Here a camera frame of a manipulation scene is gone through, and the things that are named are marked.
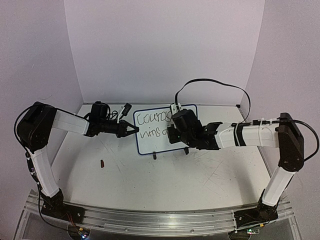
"robotic arm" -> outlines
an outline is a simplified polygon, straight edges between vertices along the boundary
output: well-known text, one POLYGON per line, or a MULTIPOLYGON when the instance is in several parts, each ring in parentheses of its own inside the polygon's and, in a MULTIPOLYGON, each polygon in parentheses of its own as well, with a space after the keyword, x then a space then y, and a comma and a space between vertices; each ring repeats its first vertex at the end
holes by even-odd
POLYGON ((278 168, 262 192, 257 207, 234 213, 238 230, 276 220, 281 194, 294 174, 304 166, 304 137, 295 123, 297 121, 288 113, 281 113, 277 119, 211 122, 203 126, 192 110, 180 108, 180 104, 170 106, 174 124, 168 127, 167 133, 171 144, 183 142, 199 150, 245 146, 279 148, 278 168))
POLYGON ((17 126, 20 143, 26 149, 26 159, 31 176, 41 190, 44 205, 41 212, 47 216, 65 219, 71 216, 74 223, 81 223, 84 209, 63 203, 64 196, 55 181, 48 159, 47 144, 51 129, 60 129, 87 137, 99 133, 115 134, 118 138, 137 133, 139 128, 120 120, 131 109, 126 104, 117 120, 113 119, 110 107, 101 102, 92 105, 86 117, 80 117, 51 105, 35 102, 17 126))

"small whiteboard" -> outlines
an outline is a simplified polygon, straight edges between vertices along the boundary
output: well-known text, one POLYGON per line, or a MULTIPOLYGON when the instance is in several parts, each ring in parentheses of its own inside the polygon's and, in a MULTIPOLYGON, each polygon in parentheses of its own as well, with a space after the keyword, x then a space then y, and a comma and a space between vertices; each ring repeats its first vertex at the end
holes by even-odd
MULTIPOLYGON (((196 105, 184 105, 198 117, 196 105)), ((183 142, 171 144, 168 139, 167 127, 173 124, 169 107, 138 110, 133 113, 134 125, 139 127, 135 134, 136 145, 140 155, 161 153, 187 147, 183 142)))

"cable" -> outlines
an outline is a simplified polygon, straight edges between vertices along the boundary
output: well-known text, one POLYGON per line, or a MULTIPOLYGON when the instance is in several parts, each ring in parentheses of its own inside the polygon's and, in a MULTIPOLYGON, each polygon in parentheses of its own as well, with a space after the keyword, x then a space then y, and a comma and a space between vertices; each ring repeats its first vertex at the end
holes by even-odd
POLYGON ((307 161, 309 160, 310 158, 312 158, 314 155, 317 154, 317 152, 319 151, 319 146, 320 146, 320 143, 319 143, 319 137, 318 137, 318 134, 317 132, 307 123, 305 123, 304 121, 300 121, 300 120, 295 120, 295 119, 282 119, 282 120, 275 120, 275 121, 272 121, 273 124, 279 124, 279 123, 296 123, 296 124, 301 124, 305 127, 307 127, 314 135, 315 137, 315 140, 316 140, 316 149, 315 151, 310 154, 308 157, 306 157, 304 159, 304 161, 307 161))
POLYGON ((212 82, 212 83, 220 84, 220 85, 223 85, 223 86, 232 87, 232 88, 236 88, 236 89, 242 90, 245 93, 246 97, 248 98, 249 111, 248 111, 248 114, 246 115, 245 119, 241 123, 244 123, 247 120, 247 118, 248 118, 248 116, 250 114, 250 110, 251 110, 251 99, 249 97, 249 94, 239 86, 235 86, 235 85, 232 85, 232 84, 227 84, 227 83, 224 83, 224 82, 221 82, 221 81, 218 81, 218 80, 214 80, 214 79, 210 79, 210 78, 193 79, 193 80, 188 81, 185 85, 183 85, 183 87, 175 94, 174 103, 175 103, 176 106, 178 106, 178 94, 182 91, 182 89, 184 89, 185 86, 187 86, 188 84, 191 84, 191 83, 195 83, 195 82, 212 82))
POLYGON ((38 211, 39 211, 39 215, 40 215, 41 219, 42 219, 46 224, 48 224, 48 225, 50 225, 50 226, 52 226, 52 227, 54 227, 54 228, 61 229, 61 230, 67 231, 67 232, 73 232, 73 233, 76 233, 76 234, 77 234, 77 233, 78 233, 77 231, 73 231, 73 230, 65 229, 65 228, 60 227, 60 226, 53 225, 53 224, 51 224, 50 222, 48 222, 48 221, 46 221, 46 220, 44 219, 44 217, 42 216, 41 210, 40 210, 41 190, 40 190, 39 187, 38 187, 38 191, 39 191, 39 196, 38 196, 38 211))

